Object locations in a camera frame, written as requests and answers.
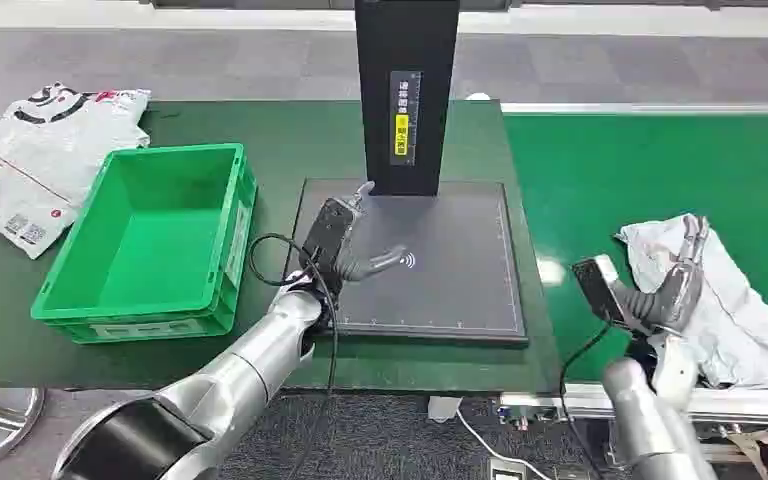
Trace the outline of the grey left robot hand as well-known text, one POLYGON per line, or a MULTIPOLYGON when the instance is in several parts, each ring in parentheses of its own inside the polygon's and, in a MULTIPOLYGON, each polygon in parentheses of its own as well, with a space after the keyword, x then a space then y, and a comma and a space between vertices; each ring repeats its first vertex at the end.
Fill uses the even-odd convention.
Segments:
POLYGON ((316 264, 323 283, 336 295, 344 282, 360 282, 392 268, 406 253, 404 245, 394 245, 384 253, 368 258, 352 252, 353 232, 365 215, 363 202, 374 186, 374 181, 366 181, 351 195, 329 197, 317 217, 324 222, 324 228, 316 264))

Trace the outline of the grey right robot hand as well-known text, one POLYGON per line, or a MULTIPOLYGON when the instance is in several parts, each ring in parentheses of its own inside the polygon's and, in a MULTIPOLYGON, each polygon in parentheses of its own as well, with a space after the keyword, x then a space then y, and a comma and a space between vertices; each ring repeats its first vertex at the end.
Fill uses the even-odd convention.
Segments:
POLYGON ((656 330, 680 335, 688 325, 702 292, 702 255, 709 222, 704 216, 691 215, 684 225, 677 260, 654 292, 627 287, 620 280, 609 286, 619 309, 619 319, 614 320, 617 326, 649 336, 656 330))

